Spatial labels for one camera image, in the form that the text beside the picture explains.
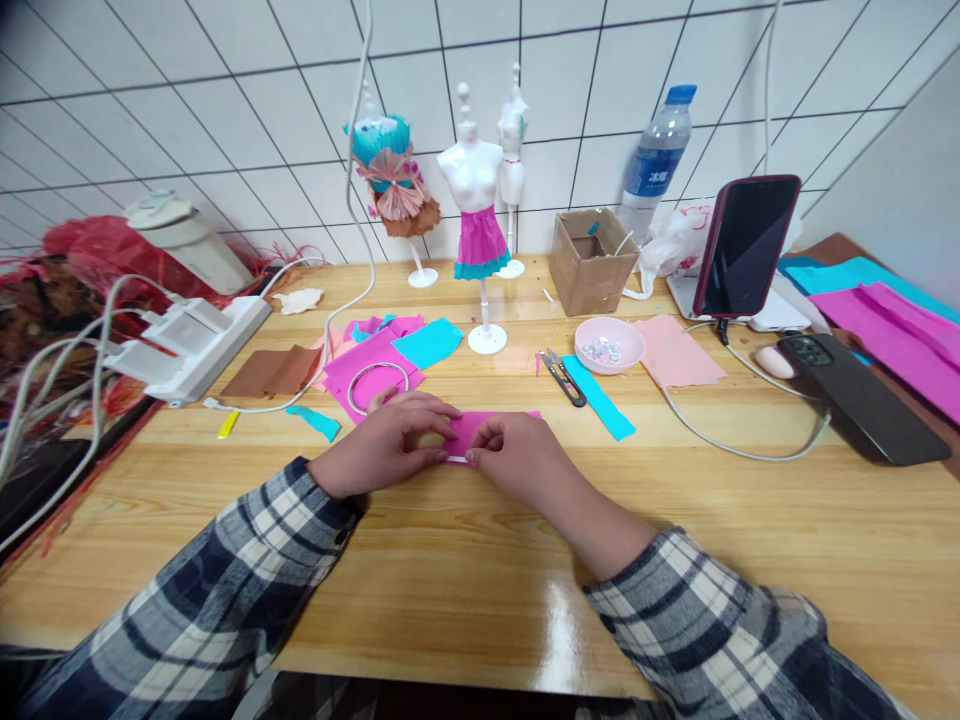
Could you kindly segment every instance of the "pink bowl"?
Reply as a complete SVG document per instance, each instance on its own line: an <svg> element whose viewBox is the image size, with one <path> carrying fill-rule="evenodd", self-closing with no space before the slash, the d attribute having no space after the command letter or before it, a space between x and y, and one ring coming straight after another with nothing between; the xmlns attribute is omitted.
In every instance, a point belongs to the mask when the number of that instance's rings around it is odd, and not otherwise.
<svg viewBox="0 0 960 720"><path fill-rule="evenodd" d="M612 340L620 346L620 363L614 365L611 362L597 360L586 355L582 348L584 345L590 345L598 337L605 337ZM646 343L643 341L643 335L630 323L617 318L590 318L580 323L577 332L573 338L574 350L577 358L588 370L592 370L600 375L617 375L627 370L643 357L646 350Z"/></svg>

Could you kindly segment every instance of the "person's left hand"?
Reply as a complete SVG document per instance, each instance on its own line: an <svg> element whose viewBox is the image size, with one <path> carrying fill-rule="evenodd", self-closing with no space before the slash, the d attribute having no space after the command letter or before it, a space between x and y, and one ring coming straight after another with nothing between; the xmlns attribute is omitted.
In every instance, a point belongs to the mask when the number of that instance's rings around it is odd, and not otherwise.
<svg viewBox="0 0 960 720"><path fill-rule="evenodd" d="M396 485L449 457L437 447L405 452L404 441L424 431L456 440L445 418L462 413L429 393L412 390L393 396L396 391L391 386L377 395L366 420L307 464L317 485L334 500Z"/></svg>

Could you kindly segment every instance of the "smartphone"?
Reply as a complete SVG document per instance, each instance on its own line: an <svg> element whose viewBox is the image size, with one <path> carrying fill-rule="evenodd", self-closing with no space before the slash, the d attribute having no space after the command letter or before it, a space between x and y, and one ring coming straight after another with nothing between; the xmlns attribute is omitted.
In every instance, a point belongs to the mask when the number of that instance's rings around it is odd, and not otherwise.
<svg viewBox="0 0 960 720"><path fill-rule="evenodd" d="M950 447L832 335L777 342L808 395L830 404L833 427L861 455L889 465L948 459Z"/></svg>
<svg viewBox="0 0 960 720"><path fill-rule="evenodd" d="M737 318L763 309L799 194L796 175L742 178L723 186L693 300L696 315Z"/></svg>

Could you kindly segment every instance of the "pink paper skirt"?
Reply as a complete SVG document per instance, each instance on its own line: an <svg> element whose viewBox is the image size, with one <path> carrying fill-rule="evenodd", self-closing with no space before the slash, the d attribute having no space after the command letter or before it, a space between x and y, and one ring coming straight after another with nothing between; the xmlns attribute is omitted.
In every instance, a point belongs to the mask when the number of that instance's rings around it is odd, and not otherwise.
<svg viewBox="0 0 960 720"><path fill-rule="evenodd" d="M453 267L457 280L488 278L510 262L493 205L476 213L460 215L460 250Z"/></svg>

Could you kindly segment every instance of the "metal ring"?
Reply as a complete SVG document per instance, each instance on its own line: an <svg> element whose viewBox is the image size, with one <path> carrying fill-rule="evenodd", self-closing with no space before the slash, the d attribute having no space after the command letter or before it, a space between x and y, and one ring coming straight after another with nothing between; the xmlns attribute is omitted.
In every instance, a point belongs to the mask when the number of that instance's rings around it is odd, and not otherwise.
<svg viewBox="0 0 960 720"><path fill-rule="evenodd" d="M407 390L410 389L410 376L407 375L407 371L404 370L399 365L395 363L386 363L386 362L373 363L372 365L367 365L363 370L361 370L360 372L358 372L356 375L353 376L353 380L351 380L350 384L347 386L347 403L349 403L350 408L358 415L363 415L364 417L366 417L367 411L361 410L360 408L357 407L357 404L353 400L353 389L357 386L357 380L363 377L364 373L367 373L373 370L374 368L378 368L378 367L392 367L395 370L399 370L403 374L403 391L406 392Z"/></svg>

